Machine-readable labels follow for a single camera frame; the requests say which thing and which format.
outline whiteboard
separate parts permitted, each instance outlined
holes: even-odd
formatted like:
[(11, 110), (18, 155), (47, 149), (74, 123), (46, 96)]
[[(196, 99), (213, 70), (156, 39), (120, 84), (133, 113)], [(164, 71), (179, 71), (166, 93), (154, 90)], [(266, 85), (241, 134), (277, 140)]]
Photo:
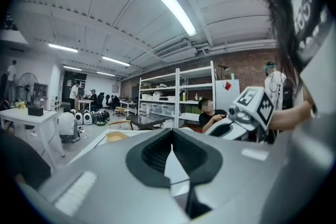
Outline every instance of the whiteboard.
[[(226, 82), (231, 85), (228, 90), (225, 89)], [(228, 112), (229, 106), (232, 105), (232, 102), (239, 95), (239, 79), (216, 81), (216, 109), (224, 109), (226, 112)]]

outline white table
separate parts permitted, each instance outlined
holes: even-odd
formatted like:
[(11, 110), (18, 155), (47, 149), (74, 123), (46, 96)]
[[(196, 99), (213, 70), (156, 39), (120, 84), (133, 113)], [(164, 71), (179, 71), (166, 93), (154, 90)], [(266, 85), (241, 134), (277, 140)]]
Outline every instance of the white table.
[[(181, 129), (193, 131), (192, 129), (188, 127), (183, 127)], [(138, 134), (146, 133), (146, 132), (151, 132), (151, 130), (132, 131), (132, 130), (107, 129), (104, 132), (102, 132), (95, 140), (93, 140), (86, 148), (84, 148), (75, 158), (73, 158), (71, 162), (69, 162), (69, 164), (74, 162), (81, 156), (83, 156), (85, 153), (94, 149), (96, 146), (100, 146), (100, 145), (107, 143), (106, 134), (110, 132), (114, 132), (114, 131), (122, 132), (125, 135), (130, 136), (130, 137), (138, 135)], [(189, 192), (189, 185), (190, 185), (189, 176), (185, 172), (185, 170), (182, 168), (182, 165), (177, 160), (173, 151), (171, 151), (171, 153), (169, 154), (167, 158), (164, 175), (170, 179), (172, 196), (182, 195), (182, 194)]]
[(127, 111), (127, 116), (129, 116), (130, 115), (130, 108), (129, 108), (129, 106), (130, 106), (130, 104), (135, 104), (135, 103), (129, 103), (129, 102), (120, 101), (121, 107), (122, 107), (122, 104), (127, 105), (127, 110), (126, 111)]
[(89, 111), (91, 113), (91, 102), (93, 102), (93, 100), (78, 100), (78, 111), (80, 110), (80, 104), (83, 104), (83, 105), (89, 104)]
[[(58, 112), (56, 111), (47, 111), (43, 110), (42, 116), (30, 116), (28, 115), (28, 109), (8, 109), (4, 111), (0, 111), (0, 117), (1, 117), (1, 125), (5, 126), (5, 120), (7, 121), (13, 121), (15, 127), (18, 125), (22, 125), (23, 130), (25, 130), (24, 125), (33, 125), (37, 131), (37, 133), (41, 136), (43, 147), (45, 148), (47, 154), (50, 157), (51, 165), (54, 170), (56, 170), (56, 164), (55, 160), (53, 158), (53, 155), (51, 153), (51, 149), (49, 147), (48, 139), (44, 133), (44, 128), (48, 129), (48, 123), (50, 121), (54, 122), (55, 127), (55, 141), (57, 145), (57, 149), (62, 157), (65, 156), (65, 152), (62, 147), (62, 142), (59, 137), (59, 130), (58, 130), (58, 124), (57, 124), (57, 116)], [(23, 138), (26, 142), (28, 142), (26, 133), (21, 135), (21, 138)]]

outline brick wall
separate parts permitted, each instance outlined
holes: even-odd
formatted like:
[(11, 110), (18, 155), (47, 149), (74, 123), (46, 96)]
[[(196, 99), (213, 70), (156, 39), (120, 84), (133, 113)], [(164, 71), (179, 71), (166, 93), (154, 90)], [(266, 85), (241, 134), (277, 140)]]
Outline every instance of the brick wall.
[[(218, 56), (205, 57), (198, 60), (185, 62), (179, 65), (169, 66), (156, 71), (152, 71), (146, 74), (142, 74), (138, 77), (134, 77), (121, 82), (120, 96), (131, 97), (132, 87), (139, 84), (140, 77), (147, 79), (151, 77), (161, 76), (164, 74), (174, 73), (176, 68), (180, 68), (180, 71), (194, 69), (199, 67), (209, 66), (209, 62), (214, 62), (214, 68), (217, 70), (217, 79), (220, 80), (221, 68), (219, 65), (229, 66), (230, 71), (225, 72), (223, 79), (230, 79), (231, 73), (234, 73), (235, 78), (239, 79), (240, 91), (243, 91), (247, 86), (264, 86), (265, 72), (264, 66), (269, 61), (275, 62), (275, 50), (248, 50), (231, 52), (228, 54), (221, 54)], [(191, 81), (190, 84), (208, 83), (208, 78), (197, 78), (196, 81)]]

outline long black hair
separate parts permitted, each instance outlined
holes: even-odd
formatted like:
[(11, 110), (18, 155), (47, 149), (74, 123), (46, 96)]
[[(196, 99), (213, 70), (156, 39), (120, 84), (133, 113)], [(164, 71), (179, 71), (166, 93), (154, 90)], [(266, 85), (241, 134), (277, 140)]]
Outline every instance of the long black hair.
[(298, 55), (299, 43), (294, 28), (291, 0), (265, 1), (270, 12), (273, 34), (278, 42), (277, 64), (280, 66), (280, 71), (295, 82), (298, 91), (302, 85), (299, 74), (304, 66)]

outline hand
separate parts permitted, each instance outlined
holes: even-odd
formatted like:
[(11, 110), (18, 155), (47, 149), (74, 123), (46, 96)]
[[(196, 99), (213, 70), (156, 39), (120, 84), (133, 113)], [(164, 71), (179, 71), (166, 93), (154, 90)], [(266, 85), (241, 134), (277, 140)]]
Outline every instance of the hand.
[(211, 119), (213, 120), (213, 122), (217, 122), (217, 121), (220, 121), (223, 118), (225, 118), (225, 115), (215, 115)]

